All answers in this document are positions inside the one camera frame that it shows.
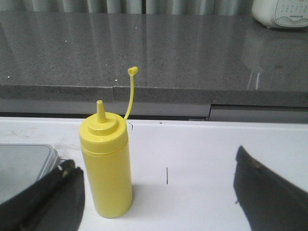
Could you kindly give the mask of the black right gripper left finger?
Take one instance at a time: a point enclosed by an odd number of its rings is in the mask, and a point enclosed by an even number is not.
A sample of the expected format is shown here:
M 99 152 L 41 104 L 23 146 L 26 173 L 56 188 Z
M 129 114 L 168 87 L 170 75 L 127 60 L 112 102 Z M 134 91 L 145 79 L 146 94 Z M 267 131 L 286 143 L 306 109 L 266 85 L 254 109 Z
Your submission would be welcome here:
M 69 159 L 0 205 L 0 229 L 77 231 L 84 208 L 84 172 Z

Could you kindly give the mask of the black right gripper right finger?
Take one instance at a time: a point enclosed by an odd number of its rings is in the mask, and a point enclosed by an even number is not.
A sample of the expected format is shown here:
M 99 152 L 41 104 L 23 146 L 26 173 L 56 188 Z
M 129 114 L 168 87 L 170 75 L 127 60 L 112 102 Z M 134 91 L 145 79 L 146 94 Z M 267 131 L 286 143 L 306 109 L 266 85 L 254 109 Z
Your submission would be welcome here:
M 308 193 L 254 159 L 240 146 L 233 187 L 251 230 L 306 231 Z

